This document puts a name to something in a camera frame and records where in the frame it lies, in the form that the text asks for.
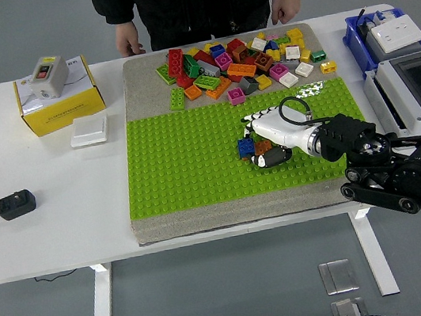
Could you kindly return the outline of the person's left hand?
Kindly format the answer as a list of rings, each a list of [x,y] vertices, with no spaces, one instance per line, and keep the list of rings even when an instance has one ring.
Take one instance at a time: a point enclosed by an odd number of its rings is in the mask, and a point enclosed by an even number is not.
[[[272,24],[286,24],[298,14],[301,0],[271,0]]]

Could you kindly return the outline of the person's right hand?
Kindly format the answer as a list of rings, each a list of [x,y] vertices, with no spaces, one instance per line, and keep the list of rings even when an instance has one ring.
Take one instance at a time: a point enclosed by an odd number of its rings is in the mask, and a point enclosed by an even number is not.
[[[143,45],[139,43],[138,30],[132,21],[116,25],[115,32],[117,51],[122,57],[127,58],[146,53]]]

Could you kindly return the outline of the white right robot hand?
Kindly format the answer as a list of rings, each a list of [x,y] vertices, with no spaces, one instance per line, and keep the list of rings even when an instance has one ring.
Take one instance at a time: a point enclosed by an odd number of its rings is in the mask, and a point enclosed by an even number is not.
[[[251,157],[252,163],[260,168],[272,167],[290,160],[292,148],[300,148],[304,153],[320,157],[320,142],[318,140],[320,124],[307,124],[307,117],[295,109],[282,107],[283,115],[289,120],[305,123],[296,125],[285,121],[279,115],[279,107],[272,106],[260,112],[247,115],[241,121],[248,124],[244,129],[244,137],[252,133],[262,136],[275,144],[261,155]]]

